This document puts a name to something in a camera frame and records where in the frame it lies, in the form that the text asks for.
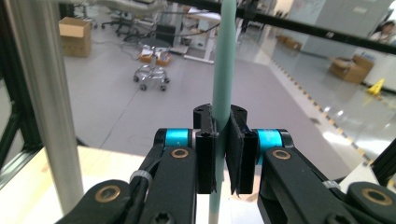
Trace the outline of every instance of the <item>gray floor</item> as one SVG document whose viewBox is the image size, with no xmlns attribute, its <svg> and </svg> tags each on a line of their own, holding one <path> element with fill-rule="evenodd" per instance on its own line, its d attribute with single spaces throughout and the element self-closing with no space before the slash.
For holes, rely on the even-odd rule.
<svg viewBox="0 0 396 224">
<path fill-rule="evenodd" d="M 147 91 L 140 91 L 133 82 L 134 71 L 142 64 L 135 60 L 138 52 L 130 47 L 121 49 L 121 37 L 116 37 L 114 30 L 92 30 L 89 58 L 64 58 L 75 128 L 78 137 L 91 147 L 145 155 L 159 128 L 191 128 L 192 110 L 211 103 L 214 66 L 174 55 L 166 67 L 171 78 L 168 90 L 162 92 L 158 83 L 152 83 Z M 254 29 L 248 30 L 238 46 L 233 84 L 233 104 L 248 110 L 251 128 L 288 129 L 297 148 L 329 178 L 349 172 L 323 132 L 302 110 L 315 108 L 293 100 L 297 96 L 279 83 L 279 74 L 268 69 L 271 62 L 264 60 L 265 51 L 323 108 L 330 108 L 332 118 L 360 147 L 370 149 L 363 144 L 366 141 L 382 148 L 378 141 L 391 140 L 394 110 L 364 98 L 362 87 L 331 76 L 326 60 L 284 49 Z M 0 127 L 4 127 L 9 104 L 4 87 L 0 88 Z M 344 113 L 337 117 L 340 110 Z"/>
<path fill-rule="evenodd" d="M 383 93 L 383 101 L 376 100 L 365 92 L 367 88 L 331 74 L 327 59 L 292 53 L 278 43 L 268 51 L 372 159 L 395 139 L 395 95 Z"/>
</svg>

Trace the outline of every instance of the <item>cable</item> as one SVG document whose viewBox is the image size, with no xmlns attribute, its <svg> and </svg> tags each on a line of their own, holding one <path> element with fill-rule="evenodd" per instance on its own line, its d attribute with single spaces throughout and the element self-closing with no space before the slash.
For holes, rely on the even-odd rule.
<svg viewBox="0 0 396 224">
<path fill-rule="evenodd" d="M 201 35 L 201 34 L 208 33 L 209 31 L 215 29 L 215 28 L 218 27 L 218 26 L 219 26 L 219 24 L 216 24 L 216 25 L 210 27 L 210 28 L 207 29 L 207 30 L 204 30 L 204 31 L 199 32 L 199 33 L 196 33 L 196 34 L 189 34 L 189 35 L 172 35 L 172 34 L 163 33 L 163 32 L 157 32 L 157 31 L 150 31 L 150 32 L 144 33 L 144 34 L 142 34 L 142 35 L 148 35 L 148 34 L 152 34 L 152 33 L 154 33 L 154 34 L 159 34 L 159 35 L 170 35 L 170 36 L 192 36 L 192 35 Z"/>
<path fill-rule="evenodd" d="M 140 218 L 140 214 L 143 210 L 143 205 L 144 201 L 146 198 L 146 193 L 147 190 L 149 189 L 149 182 L 147 179 L 139 177 L 139 189 L 138 192 L 135 194 L 131 195 L 132 198 L 134 198 L 133 204 L 131 204 L 131 207 L 127 211 L 127 216 L 125 218 L 125 221 L 128 223 L 137 223 L 137 221 Z"/>
<path fill-rule="evenodd" d="M 136 53 L 136 55 L 133 55 L 132 53 L 130 53 L 130 52 L 124 50 L 125 44 L 126 44 L 127 42 L 116 43 L 116 42 L 113 42 L 113 41 L 103 41 L 103 42 L 99 42 L 99 41 L 93 40 L 92 43 L 94 43 L 94 44 L 113 44 L 113 45 L 116 45 L 116 46 L 118 46 L 118 47 L 121 49 L 121 52 L 122 52 L 122 53 L 129 55 L 129 57 L 130 57 L 132 60 L 134 60 L 134 61 L 139 60 L 139 57 L 138 57 L 139 54 L 138 54 L 138 53 Z"/>
<path fill-rule="evenodd" d="M 194 14 L 204 14 L 204 13 L 215 13 L 210 11 L 201 11 L 201 12 L 159 12 L 159 14 L 181 14 L 181 15 L 194 15 Z"/>
<path fill-rule="evenodd" d="M 150 173 L 150 172 L 152 171 L 152 169 L 154 169 L 154 167 L 155 167 L 160 161 L 161 161 L 161 158 L 155 160 L 155 161 L 152 162 L 145 170 L 146 170 L 147 172 Z"/>
</svg>

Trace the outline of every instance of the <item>chair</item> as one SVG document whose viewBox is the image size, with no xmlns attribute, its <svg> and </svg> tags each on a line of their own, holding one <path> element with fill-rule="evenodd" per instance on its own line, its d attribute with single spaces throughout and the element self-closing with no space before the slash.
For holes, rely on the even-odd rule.
<svg viewBox="0 0 396 224">
<path fill-rule="evenodd" d="M 157 66 L 157 52 L 169 51 L 170 45 L 162 40 L 154 38 L 144 38 L 140 40 L 144 48 L 152 50 L 151 61 L 148 65 L 140 66 L 134 72 L 134 82 L 140 81 L 140 90 L 145 91 L 147 89 L 146 82 L 149 79 L 160 79 L 161 90 L 166 91 L 166 84 L 169 83 L 170 79 L 166 74 L 164 68 Z"/>
<path fill-rule="evenodd" d="M 130 35 L 130 34 L 133 34 L 133 32 L 138 33 L 138 31 L 133 27 L 133 25 L 134 25 L 134 15 L 132 15 L 132 19 L 131 20 L 129 20 L 126 17 L 128 17 L 128 13 L 127 12 L 119 11 L 118 12 L 118 17 L 114 21 L 103 22 L 101 27 L 102 27 L 102 29 L 105 29 L 106 25 L 118 25 L 117 30 L 116 30 L 117 36 Z M 123 26 L 128 27 L 128 31 L 126 33 L 122 33 L 120 31 L 120 29 Z"/>
<path fill-rule="evenodd" d="M 81 20 L 84 20 L 84 21 L 89 21 L 91 23 L 91 27 L 93 29 L 96 29 L 96 28 L 98 28 L 98 23 L 97 23 L 96 19 L 91 18 L 91 17 L 88 16 L 88 12 L 87 12 L 87 7 L 88 6 L 89 5 L 86 5 L 84 3 L 74 4 L 74 8 L 79 8 L 79 7 L 82 8 L 82 12 L 81 12 L 82 15 L 81 16 L 76 15 L 75 18 L 81 19 Z"/>
</svg>

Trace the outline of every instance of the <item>wall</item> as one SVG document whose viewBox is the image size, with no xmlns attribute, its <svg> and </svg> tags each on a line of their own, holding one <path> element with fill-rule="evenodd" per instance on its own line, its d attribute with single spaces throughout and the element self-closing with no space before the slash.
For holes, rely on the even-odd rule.
<svg viewBox="0 0 396 224">
<path fill-rule="evenodd" d="M 326 0 L 294 0 L 293 4 L 291 5 L 288 19 L 291 21 L 315 25 L 325 3 Z M 303 47 L 309 38 L 308 35 L 287 30 L 284 31 L 284 34 L 289 35 L 302 43 Z"/>
<path fill-rule="evenodd" d="M 297 1 L 300 4 L 306 3 L 307 7 L 301 11 L 295 6 Z M 291 10 L 297 12 L 290 11 L 290 15 L 293 15 L 290 19 L 348 35 L 367 37 L 387 13 L 392 2 L 393 0 L 295 0 Z M 309 14 L 312 8 L 316 11 Z M 304 18 L 303 13 L 309 14 L 309 17 Z M 303 51 L 325 57 L 351 57 L 356 49 L 354 46 L 314 36 L 292 34 L 292 37 L 303 43 Z"/>
<path fill-rule="evenodd" d="M 393 8 L 394 9 L 392 15 L 390 15 L 390 17 L 389 17 L 389 20 L 390 21 L 396 21 L 396 1 L 394 1 L 392 3 L 392 5 L 390 5 L 389 8 Z"/>
</svg>

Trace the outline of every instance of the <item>metal rod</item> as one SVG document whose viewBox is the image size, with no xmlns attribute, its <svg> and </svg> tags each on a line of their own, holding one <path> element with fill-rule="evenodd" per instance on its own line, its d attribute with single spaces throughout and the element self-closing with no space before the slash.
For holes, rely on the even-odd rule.
<svg viewBox="0 0 396 224">
<path fill-rule="evenodd" d="M 64 214 L 83 195 L 59 37 L 58 4 L 6 0 L 40 135 Z"/>
<path fill-rule="evenodd" d="M 217 192 L 210 195 L 209 223 L 219 222 L 221 185 L 224 172 L 224 153 L 227 140 L 227 123 L 231 112 L 233 89 L 233 66 L 235 61 L 235 0 L 224 0 L 221 7 L 218 45 L 216 47 L 215 77 L 213 84 L 212 111 L 217 124 L 219 139 L 216 144 Z"/>
<path fill-rule="evenodd" d="M 378 183 L 386 187 L 396 173 L 396 138 L 373 162 L 372 167 Z"/>
<path fill-rule="evenodd" d="M 0 140 L 0 169 L 4 165 L 12 142 L 14 142 L 15 135 L 20 128 L 20 121 L 21 115 L 16 112 L 15 105 L 12 105 L 12 113 L 9 116 L 7 126 Z"/>
</svg>

